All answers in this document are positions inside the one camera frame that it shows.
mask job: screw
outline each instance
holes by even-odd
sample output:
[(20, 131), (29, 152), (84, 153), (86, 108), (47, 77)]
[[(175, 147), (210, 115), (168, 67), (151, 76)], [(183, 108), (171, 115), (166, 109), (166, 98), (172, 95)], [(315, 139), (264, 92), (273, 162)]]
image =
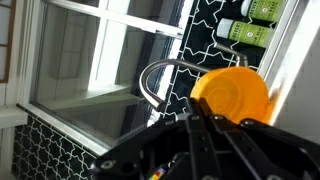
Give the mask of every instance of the screw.
[(244, 121), (244, 123), (245, 123), (246, 125), (252, 125), (252, 124), (254, 124), (254, 122), (251, 121), (251, 120), (246, 120), (246, 121)]
[(281, 177), (271, 174), (267, 177), (267, 180), (282, 180)]
[(102, 169), (111, 169), (114, 166), (114, 161), (107, 160), (101, 164)]
[(223, 116), (216, 115), (216, 116), (214, 116), (214, 119), (216, 119), (216, 120), (221, 120), (221, 119), (223, 119)]
[(167, 121), (165, 124), (166, 124), (167, 126), (171, 126), (171, 125), (174, 124), (174, 121)]
[(212, 176), (210, 176), (210, 175), (206, 175), (206, 176), (203, 176), (202, 178), (201, 178), (201, 180), (216, 180), (217, 178), (214, 178), (214, 177), (212, 177)]
[(196, 120), (199, 120), (199, 119), (200, 119), (200, 117), (199, 117), (199, 116), (191, 116), (191, 120), (196, 121)]

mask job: orange lid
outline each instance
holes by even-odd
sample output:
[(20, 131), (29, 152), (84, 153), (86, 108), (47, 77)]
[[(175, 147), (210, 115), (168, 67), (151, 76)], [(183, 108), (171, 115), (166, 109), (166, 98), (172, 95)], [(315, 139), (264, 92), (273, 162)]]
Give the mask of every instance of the orange lid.
[(267, 86), (249, 68), (230, 67), (206, 73), (193, 87), (191, 97), (200, 104), (203, 98), (214, 114), (224, 115), (234, 123), (245, 118), (269, 123), (264, 119), (269, 104)]

